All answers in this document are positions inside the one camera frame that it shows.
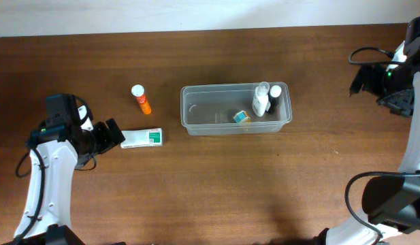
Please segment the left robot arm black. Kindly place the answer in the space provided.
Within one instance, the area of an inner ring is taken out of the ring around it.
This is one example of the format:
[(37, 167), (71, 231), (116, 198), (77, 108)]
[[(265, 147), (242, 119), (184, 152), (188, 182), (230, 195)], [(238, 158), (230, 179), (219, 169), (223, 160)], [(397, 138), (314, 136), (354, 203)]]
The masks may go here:
[(121, 144), (125, 137), (114, 119), (93, 124), (93, 113), (76, 95), (46, 98), (48, 117), (27, 140), (31, 160), (29, 190), (13, 244), (81, 244), (71, 229), (71, 184), (83, 170)]

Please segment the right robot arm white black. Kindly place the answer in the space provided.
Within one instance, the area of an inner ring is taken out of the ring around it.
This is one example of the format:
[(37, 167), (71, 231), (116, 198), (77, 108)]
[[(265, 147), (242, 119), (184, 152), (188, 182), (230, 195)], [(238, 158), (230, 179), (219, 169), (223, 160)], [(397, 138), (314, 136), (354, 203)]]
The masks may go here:
[(389, 61), (358, 63), (349, 93), (367, 91), (392, 114), (412, 119), (404, 158), (396, 172), (353, 176), (344, 191), (350, 218), (324, 229), (311, 244), (384, 244), (420, 230), (420, 16), (408, 23), (400, 46), (384, 53)]

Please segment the white spray bottle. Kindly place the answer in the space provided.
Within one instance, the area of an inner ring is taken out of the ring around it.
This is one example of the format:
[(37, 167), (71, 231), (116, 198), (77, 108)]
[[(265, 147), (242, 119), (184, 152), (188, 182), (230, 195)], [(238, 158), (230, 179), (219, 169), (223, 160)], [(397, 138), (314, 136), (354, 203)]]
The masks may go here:
[(253, 112), (258, 116), (262, 117), (265, 113), (268, 104), (268, 92), (270, 85), (267, 82), (261, 82), (256, 88), (253, 95), (252, 108)]

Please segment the white green medicine box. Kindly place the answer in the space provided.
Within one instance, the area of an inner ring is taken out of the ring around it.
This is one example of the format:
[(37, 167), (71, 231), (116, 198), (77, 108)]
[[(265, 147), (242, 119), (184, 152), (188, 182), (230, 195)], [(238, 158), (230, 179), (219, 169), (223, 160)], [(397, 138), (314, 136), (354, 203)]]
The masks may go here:
[(121, 148), (140, 148), (163, 145), (163, 131), (161, 128), (122, 131), (122, 134), (125, 137), (125, 141), (120, 144)]

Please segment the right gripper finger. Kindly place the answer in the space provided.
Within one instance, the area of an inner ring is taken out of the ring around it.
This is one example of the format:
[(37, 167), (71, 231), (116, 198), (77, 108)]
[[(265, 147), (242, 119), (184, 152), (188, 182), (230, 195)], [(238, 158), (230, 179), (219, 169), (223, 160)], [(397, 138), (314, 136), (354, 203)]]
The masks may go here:
[(360, 92), (363, 85), (365, 84), (366, 78), (368, 78), (368, 66), (361, 66), (357, 72), (355, 78), (353, 79), (349, 87), (349, 95), (355, 95)]
[(414, 112), (414, 89), (406, 89), (378, 99), (377, 104), (390, 109), (391, 114), (411, 117)]

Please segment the small jar gold lid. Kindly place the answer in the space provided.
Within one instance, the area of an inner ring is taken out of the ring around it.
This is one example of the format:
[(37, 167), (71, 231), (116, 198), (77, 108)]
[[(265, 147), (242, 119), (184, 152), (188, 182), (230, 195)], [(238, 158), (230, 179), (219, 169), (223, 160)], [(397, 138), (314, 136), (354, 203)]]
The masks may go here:
[(235, 123), (238, 123), (238, 124), (251, 122), (251, 118), (245, 110), (241, 110), (237, 112), (236, 114), (234, 114), (233, 119)]

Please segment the dark bottle white cap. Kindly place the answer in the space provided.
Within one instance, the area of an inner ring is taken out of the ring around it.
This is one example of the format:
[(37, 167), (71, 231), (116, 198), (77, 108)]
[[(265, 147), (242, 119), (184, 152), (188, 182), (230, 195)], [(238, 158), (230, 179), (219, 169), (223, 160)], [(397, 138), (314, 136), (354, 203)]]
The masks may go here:
[(266, 106), (266, 112), (273, 114), (278, 107), (279, 99), (282, 94), (282, 88), (279, 85), (274, 85), (270, 88), (268, 93), (268, 104)]

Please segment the orange tablet tube white cap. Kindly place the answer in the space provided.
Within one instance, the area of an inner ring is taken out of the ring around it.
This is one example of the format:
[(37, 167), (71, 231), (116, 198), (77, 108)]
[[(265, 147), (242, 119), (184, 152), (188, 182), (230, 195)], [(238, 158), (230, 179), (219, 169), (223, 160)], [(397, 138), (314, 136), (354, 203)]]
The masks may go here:
[(131, 88), (131, 94), (137, 100), (142, 112), (145, 115), (151, 114), (152, 109), (145, 94), (145, 89), (142, 85), (136, 84)]

